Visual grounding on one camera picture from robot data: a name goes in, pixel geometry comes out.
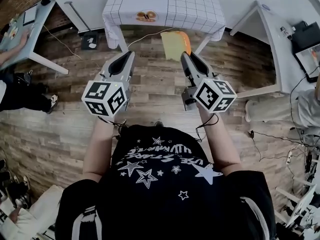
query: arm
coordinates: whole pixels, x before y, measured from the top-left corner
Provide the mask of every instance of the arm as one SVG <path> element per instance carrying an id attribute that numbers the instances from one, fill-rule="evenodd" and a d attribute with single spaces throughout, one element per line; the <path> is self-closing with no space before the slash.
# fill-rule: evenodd
<path id="1" fill-rule="evenodd" d="M 81 179 L 99 182 L 110 167 L 114 126 L 96 119 L 84 161 Z"/>
<path id="2" fill-rule="evenodd" d="M 20 43 L 16 47 L 14 47 L 11 50 L 5 51 L 5 52 L 0 54 L 0 66 L 2 66 L 3 63 L 5 63 L 7 60 L 9 60 L 13 56 L 17 55 L 21 51 L 21 49 L 27 43 L 28 35 L 29 35 L 29 30 L 25 30 L 22 33 L 22 36 L 21 36 L 21 39 L 20 39 Z"/>
<path id="3" fill-rule="evenodd" d="M 211 117 L 211 114 L 201 105 L 198 105 L 198 108 L 202 123 L 205 123 Z M 214 164 L 227 176 L 232 172 L 242 171 L 243 168 L 239 153 L 225 128 L 221 116 L 219 114 L 216 115 L 219 117 L 219 122 L 215 125 L 205 126 L 204 130 Z M 214 116 L 207 124 L 214 124 L 216 121 L 217 117 Z"/>

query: star print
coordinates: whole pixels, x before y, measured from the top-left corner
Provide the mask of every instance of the star print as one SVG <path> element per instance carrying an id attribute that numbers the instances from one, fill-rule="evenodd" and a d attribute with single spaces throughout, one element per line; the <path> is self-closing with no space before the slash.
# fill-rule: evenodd
<path id="1" fill-rule="evenodd" d="M 151 175 L 152 169 L 148 170 L 147 172 L 143 172 L 141 170 L 136 170 L 137 173 L 140 175 L 140 178 L 135 183 L 144 183 L 147 189 L 150 188 L 151 182 L 157 181 L 158 179 Z"/>
<path id="2" fill-rule="evenodd" d="M 152 139 L 154 141 L 153 145 L 154 144 L 161 145 L 161 143 L 164 142 L 164 140 L 160 140 L 160 137 L 159 138 L 152 138 Z"/>
<path id="3" fill-rule="evenodd" d="M 129 177 L 131 177 L 131 174 L 134 172 L 135 169 L 144 168 L 143 166 L 138 165 L 139 163 L 140 162 L 131 163 L 131 162 L 127 161 L 127 165 L 124 166 L 124 167 L 119 168 L 118 171 L 127 169 L 128 170 L 128 175 L 129 175 Z"/>
<path id="4" fill-rule="evenodd" d="M 192 163 L 193 167 L 198 170 L 198 174 L 195 175 L 195 177 L 204 177 L 205 180 L 212 185 L 214 177 L 221 176 L 223 173 L 216 172 L 213 170 L 213 165 L 211 163 L 207 164 L 206 167 L 201 167 L 199 165 L 196 165 Z"/>
<path id="5" fill-rule="evenodd" d="M 171 172 L 174 172 L 175 174 L 178 174 L 178 172 L 181 172 L 179 165 L 173 166 Z"/>
<path id="6" fill-rule="evenodd" d="M 188 191 L 183 192 L 183 191 L 180 190 L 180 194 L 178 194 L 178 197 L 181 197 L 181 199 L 183 201 L 186 198 L 189 198 L 189 196 L 187 194 L 188 194 Z"/>

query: tablet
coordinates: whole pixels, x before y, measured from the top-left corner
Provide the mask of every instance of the tablet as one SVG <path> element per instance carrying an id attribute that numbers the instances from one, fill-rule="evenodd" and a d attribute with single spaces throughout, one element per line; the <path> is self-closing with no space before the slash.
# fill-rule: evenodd
<path id="1" fill-rule="evenodd" d="M 38 7 L 38 5 L 36 4 L 24 12 L 24 17 L 23 17 L 23 25 L 24 26 L 35 22 L 36 14 L 37 14 L 37 7 Z"/>

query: hand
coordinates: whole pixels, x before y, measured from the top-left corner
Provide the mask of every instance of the hand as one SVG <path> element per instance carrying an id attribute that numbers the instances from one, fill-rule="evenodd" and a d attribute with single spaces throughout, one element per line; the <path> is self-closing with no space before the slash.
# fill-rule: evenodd
<path id="1" fill-rule="evenodd" d="M 29 38 L 29 34 L 30 34 L 30 29 L 26 29 L 25 31 L 23 31 L 21 39 L 20 39 L 20 45 L 22 47 L 24 47 L 27 43 L 27 40 Z"/>

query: white desk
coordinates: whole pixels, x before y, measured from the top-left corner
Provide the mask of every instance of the white desk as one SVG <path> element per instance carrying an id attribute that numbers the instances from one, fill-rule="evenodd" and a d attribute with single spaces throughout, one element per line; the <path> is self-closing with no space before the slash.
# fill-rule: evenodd
<path id="1" fill-rule="evenodd" d="M 37 3 L 37 12 L 36 12 L 36 18 L 35 22 L 32 24 L 28 24 L 26 26 L 23 26 L 24 22 L 24 12 L 19 16 L 16 27 L 18 27 L 18 32 L 14 39 L 10 39 L 9 37 L 4 37 L 0 43 L 0 51 L 8 51 L 15 46 L 17 46 L 20 43 L 20 38 L 22 36 L 22 33 L 25 29 L 30 29 L 33 25 L 33 30 L 31 31 L 30 37 L 28 41 L 26 42 L 26 45 L 22 48 L 22 50 L 14 57 L 6 61 L 0 70 L 3 70 L 13 64 L 16 64 L 18 62 L 24 61 L 26 59 L 31 59 L 35 62 L 38 62 L 48 68 L 51 68 L 55 71 L 58 71 L 64 75 L 68 74 L 68 70 L 63 68 L 62 66 L 59 66 L 56 63 L 53 63 L 52 61 L 40 56 L 39 54 L 34 52 L 38 37 L 40 35 L 41 29 L 43 25 L 45 24 L 45 21 L 51 12 L 52 8 L 54 7 L 56 1 L 50 0 L 50 3 L 46 6 L 41 5 L 41 1 Z"/>
<path id="2" fill-rule="evenodd" d="M 107 0 L 102 13 L 111 49 L 128 51 L 119 25 L 167 26 L 208 33 L 195 53 L 211 41 L 219 41 L 226 20 L 219 0 Z"/>
<path id="3" fill-rule="evenodd" d="M 285 27 L 288 32 L 292 31 L 292 27 L 280 16 L 267 10 L 258 2 L 254 2 L 254 8 L 249 11 L 230 31 L 230 35 L 233 36 L 242 26 L 250 21 L 252 18 L 256 19 L 256 16 L 262 20 L 263 29 L 259 27 L 253 27 L 252 30 L 258 35 L 258 39 L 266 41 L 271 47 L 271 52 L 274 60 L 276 83 L 270 86 L 248 90 L 237 93 L 238 98 L 250 97 L 255 95 L 262 95 L 274 92 L 282 92 L 290 94 L 297 83 L 305 77 L 304 71 L 301 69 L 299 63 L 295 59 L 292 53 L 292 43 L 284 36 L 280 28 Z M 294 90 L 295 92 L 314 89 L 315 84 L 309 83 L 307 79 L 304 79 Z"/>

